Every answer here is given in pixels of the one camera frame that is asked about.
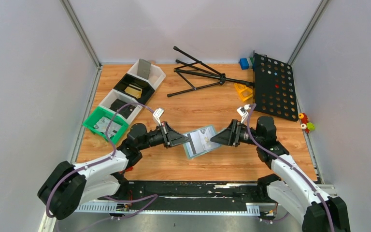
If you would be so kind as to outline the green plastic bin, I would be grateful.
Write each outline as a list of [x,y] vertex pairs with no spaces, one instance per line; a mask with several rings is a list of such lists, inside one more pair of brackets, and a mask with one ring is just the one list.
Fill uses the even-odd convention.
[[102,107],[96,107],[96,109],[83,122],[83,126],[89,129],[93,134],[101,136],[106,141],[107,138],[109,138],[114,144],[117,144],[128,129],[128,123],[117,115],[109,126],[113,116],[114,114],[112,112],[109,112]]

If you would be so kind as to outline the white plastic bin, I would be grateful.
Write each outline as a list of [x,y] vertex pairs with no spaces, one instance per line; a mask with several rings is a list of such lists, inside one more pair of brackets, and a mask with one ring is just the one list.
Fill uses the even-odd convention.
[[[125,104],[134,102],[136,102],[136,100],[133,97],[116,89],[112,89],[99,103],[99,106],[111,112],[113,115]],[[125,120],[128,124],[131,124],[142,109],[143,107],[141,105],[129,104],[124,109],[120,110],[117,116]]]
[[163,70],[159,66],[151,63],[151,72],[150,72],[149,78],[144,79],[142,77],[139,77],[137,75],[138,61],[139,60],[137,60],[136,63],[127,71],[127,74],[130,74],[142,80],[145,80],[153,87],[154,90],[157,90],[158,87],[161,85],[161,83],[166,78],[166,74],[163,72]]

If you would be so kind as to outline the black plastic bin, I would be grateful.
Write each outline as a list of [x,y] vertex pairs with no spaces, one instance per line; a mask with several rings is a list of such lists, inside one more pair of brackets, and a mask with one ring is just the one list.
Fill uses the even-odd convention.
[[133,97],[138,103],[144,105],[147,104],[155,93],[155,89],[150,83],[128,73],[121,78],[121,80],[114,86],[114,89]]

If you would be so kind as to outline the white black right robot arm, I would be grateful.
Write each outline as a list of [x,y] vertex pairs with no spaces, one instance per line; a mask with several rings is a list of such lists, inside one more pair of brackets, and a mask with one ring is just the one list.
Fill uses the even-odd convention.
[[276,131],[270,116],[259,117],[255,128],[233,119],[211,141],[234,147],[240,143],[256,145],[258,157],[274,172],[258,179],[259,195],[281,204],[298,221],[302,231],[349,232],[345,201],[330,196],[300,169],[277,140]]

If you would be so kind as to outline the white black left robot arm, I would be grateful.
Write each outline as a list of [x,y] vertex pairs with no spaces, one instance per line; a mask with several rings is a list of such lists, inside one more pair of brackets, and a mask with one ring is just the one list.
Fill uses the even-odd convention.
[[37,197],[44,203],[49,217],[65,219],[83,203],[121,193],[127,183],[122,172],[140,161],[141,150],[158,145],[171,148],[189,141],[165,121],[151,131],[142,123],[134,124],[126,139],[111,153],[84,163],[59,163],[38,190]]

